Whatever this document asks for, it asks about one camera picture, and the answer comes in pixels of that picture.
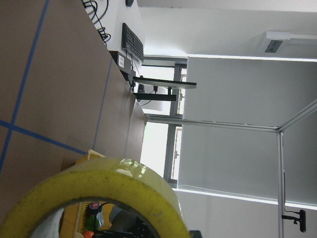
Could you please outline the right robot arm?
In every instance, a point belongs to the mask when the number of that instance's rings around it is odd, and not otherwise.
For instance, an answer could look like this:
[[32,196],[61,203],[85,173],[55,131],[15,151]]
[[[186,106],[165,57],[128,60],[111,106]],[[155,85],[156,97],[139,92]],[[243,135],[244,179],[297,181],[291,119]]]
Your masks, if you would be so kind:
[[111,227],[105,231],[95,231],[93,238],[156,238],[149,226],[135,213],[114,206],[109,221]]

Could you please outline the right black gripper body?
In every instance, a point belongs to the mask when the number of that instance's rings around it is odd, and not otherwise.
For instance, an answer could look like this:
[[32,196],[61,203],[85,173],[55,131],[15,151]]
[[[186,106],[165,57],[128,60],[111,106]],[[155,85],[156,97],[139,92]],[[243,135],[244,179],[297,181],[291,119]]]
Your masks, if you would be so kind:
[[96,231],[94,238],[155,238],[156,236],[150,231],[149,227],[144,224],[136,224],[126,232],[118,231]]

